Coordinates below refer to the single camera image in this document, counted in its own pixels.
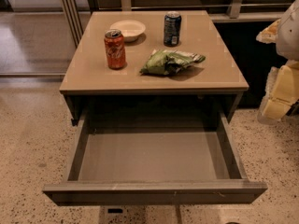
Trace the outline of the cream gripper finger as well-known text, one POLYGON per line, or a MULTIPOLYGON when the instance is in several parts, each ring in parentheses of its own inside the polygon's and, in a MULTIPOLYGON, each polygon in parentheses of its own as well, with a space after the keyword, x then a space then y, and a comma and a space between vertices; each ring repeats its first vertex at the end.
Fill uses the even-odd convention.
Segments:
POLYGON ((272 22, 256 36, 256 40, 265 44, 275 43, 277 40, 278 25, 280 20, 272 22))

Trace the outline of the cream robot base part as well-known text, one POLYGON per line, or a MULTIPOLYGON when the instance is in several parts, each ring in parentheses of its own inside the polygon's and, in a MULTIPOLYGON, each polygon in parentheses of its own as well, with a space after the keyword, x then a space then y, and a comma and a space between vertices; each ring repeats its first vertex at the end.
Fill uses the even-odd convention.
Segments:
POLYGON ((288 60, 280 68, 272 67, 268 74, 258 121, 274 124, 287 115, 299 100, 299 62, 288 60))

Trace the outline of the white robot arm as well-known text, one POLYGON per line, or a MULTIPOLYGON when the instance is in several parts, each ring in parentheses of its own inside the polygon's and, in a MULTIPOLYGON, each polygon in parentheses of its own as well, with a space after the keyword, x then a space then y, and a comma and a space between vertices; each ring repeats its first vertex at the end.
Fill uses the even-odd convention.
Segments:
POLYGON ((258 33, 256 40, 275 43, 278 55, 299 61, 299 0, 295 0, 280 19, 258 33))

